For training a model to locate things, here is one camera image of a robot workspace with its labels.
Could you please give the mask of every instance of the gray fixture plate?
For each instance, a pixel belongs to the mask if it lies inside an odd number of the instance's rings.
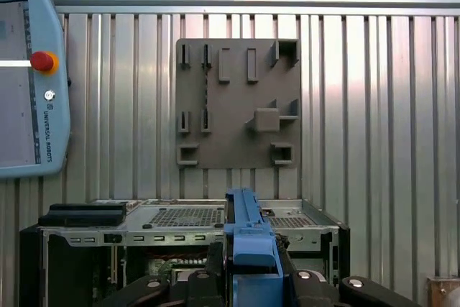
[[[297,40],[181,39],[176,49],[180,166],[299,165]]]

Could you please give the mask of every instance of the metal panel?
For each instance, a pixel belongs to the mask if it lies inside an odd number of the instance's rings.
[[[345,219],[344,52],[340,16],[324,17],[324,180],[325,209]]]
[[[368,192],[366,137],[366,45],[364,17],[346,18],[346,90],[345,117],[346,162],[345,208],[351,228],[351,266],[357,275],[369,276],[368,271]]]
[[[390,85],[390,210],[393,284],[398,293],[412,296],[412,137],[410,90],[410,29],[408,17],[391,20],[392,70]]]
[[[458,274],[460,0],[56,0],[72,136],[58,175],[0,183],[0,306],[17,301],[17,231],[61,201],[309,198],[351,226],[351,271],[426,303]],[[180,37],[298,37],[300,171],[179,170]]]

